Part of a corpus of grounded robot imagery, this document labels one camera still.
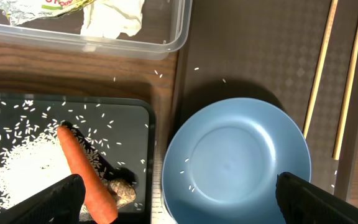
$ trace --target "piece of food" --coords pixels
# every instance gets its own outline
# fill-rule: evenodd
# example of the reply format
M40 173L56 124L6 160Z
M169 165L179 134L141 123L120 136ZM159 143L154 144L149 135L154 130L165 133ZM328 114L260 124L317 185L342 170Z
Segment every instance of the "piece of food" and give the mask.
M112 195L104 187L85 153L68 128L57 128L57 136L72 174L80 174L85 184L85 205L99 224L112 223L118 215Z
M117 208L133 202L136 199L136 192L124 179L111 180L108 183L108 190L117 202Z

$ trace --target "plate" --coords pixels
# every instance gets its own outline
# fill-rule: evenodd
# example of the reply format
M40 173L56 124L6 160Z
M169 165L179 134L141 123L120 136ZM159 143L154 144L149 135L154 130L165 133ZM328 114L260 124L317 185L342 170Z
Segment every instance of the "plate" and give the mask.
M282 172L310 181L308 146L294 121L264 101L222 100L172 139L163 196L177 223L285 223L275 199Z

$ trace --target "tray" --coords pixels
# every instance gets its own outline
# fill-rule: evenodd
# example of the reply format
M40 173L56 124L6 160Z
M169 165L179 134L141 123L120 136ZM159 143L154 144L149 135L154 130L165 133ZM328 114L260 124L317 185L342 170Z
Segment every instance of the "tray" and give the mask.
M273 103L303 129L330 4L330 0L195 1L188 42L180 51L172 135L204 106L233 97ZM345 130L349 138L345 141L350 142L342 148L347 162L339 174L332 154L357 22L358 1L339 1L307 137L311 182L332 194L348 190L351 170L344 169L352 166L354 157L348 154L356 151L358 64ZM339 185L337 174L342 176ZM346 199L346 194L336 195Z
M34 104L27 110L24 110L22 105L25 100L34 101ZM47 113L47 118L43 118L42 113ZM79 115L84 118L77 120L76 116ZM103 169L104 166L107 167L104 178L111 180L121 177L128 182L136 182L134 184L137 194L135 202L143 205L143 207L139 207L141 210L138 210L134 203L122 207L119 210L118 223L150 223L155 115L146 102L122 98L0 93L0 133L2 136L0 153L2 147L10 149L13 140L13 134L11 134L10 140L7 140L3 127L14 128L21 116L26 116L21 123L29 120L30 124L39 126L36 134L32 133L34 135L44 131L48 123L53 123L52 119L55 119L58 122L65 120L65 123L78 125L79 132L84 136L87 136L88 128L91 128L93 138L107 139L109 148L107 148L107 142L104 146L94 145L101 157L100 169ZM110 124L112 128L109 128L107 124L111 120L114 122ZM122 161L125 161L125 165L119 166L117 162Z

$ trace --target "chopstick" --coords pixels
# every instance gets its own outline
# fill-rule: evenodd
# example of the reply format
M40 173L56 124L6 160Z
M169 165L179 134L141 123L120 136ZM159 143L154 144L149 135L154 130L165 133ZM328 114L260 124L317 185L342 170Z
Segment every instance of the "chopstick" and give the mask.
M338 0L332 0L331 7L329 9L328 19L326 23L326 29L324 31L323 43L321 44L320 55L317 63L316 73L314 75L313 86L311 87L311 96L309 100L308 110L306 113L305 125L303 126L303 136L306 138L308 135L311 116L313 114L314 104L316 103L318 87L320 85L321 73L323 72L324 61L326 59L329 36L331 35L331 30L333 28L336 6Z
M356 37L354 38L354 43L353 43L353 50L352 50L351 62L349 65L349 71L347 72L347 81L346 81L345 94L342 101L341 117L339 119L338 131L336 134L336 141L335 141L334 154L333 154L333 159L335 160L339 160L339 155L341 154L342 140L343 140L346 118L347 118L347 111L349 109L349 102L352 93L354 71L356 69L357 55L358 55L358 25L357 25Z

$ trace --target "white napkin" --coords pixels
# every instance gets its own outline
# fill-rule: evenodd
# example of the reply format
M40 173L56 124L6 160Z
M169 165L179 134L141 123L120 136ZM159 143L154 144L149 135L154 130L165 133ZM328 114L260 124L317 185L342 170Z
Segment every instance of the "white napkin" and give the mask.
M144 0L96 0L84 7L81 35L116 39L133 36L142 28Z

